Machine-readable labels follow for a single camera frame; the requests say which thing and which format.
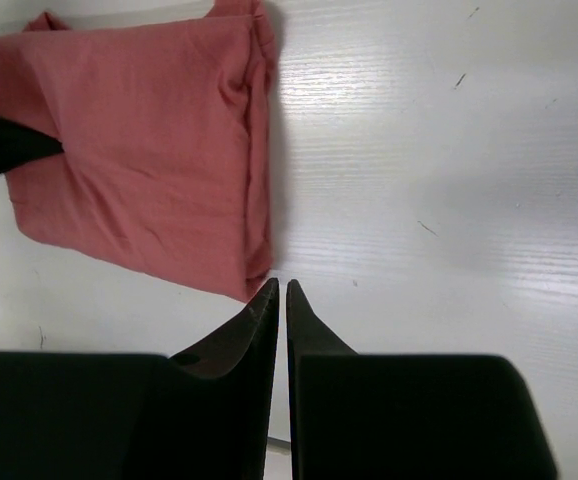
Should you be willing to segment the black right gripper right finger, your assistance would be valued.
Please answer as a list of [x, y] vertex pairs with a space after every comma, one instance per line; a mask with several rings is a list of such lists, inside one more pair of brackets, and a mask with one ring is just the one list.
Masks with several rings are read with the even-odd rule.
[[289, 282], [296, 479], [555, 479], [530, 391], [506, 358], [360, 354]]

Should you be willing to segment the red t shirt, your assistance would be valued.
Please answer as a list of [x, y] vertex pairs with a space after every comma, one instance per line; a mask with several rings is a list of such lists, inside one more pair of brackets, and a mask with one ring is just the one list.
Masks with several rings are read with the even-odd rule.
[[247, 301], [272, 264], [274, 32], [259, 1], [198, 19], [0, 36], [0, 117], [61, 143], [6, 176], [19, 230]]

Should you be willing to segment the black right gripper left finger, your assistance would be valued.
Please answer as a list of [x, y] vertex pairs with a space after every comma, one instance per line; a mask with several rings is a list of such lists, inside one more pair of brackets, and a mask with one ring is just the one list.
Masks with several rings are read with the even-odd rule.
[[166, 357], [0, 351], [0, 479], [259, 479], [279, 284]]

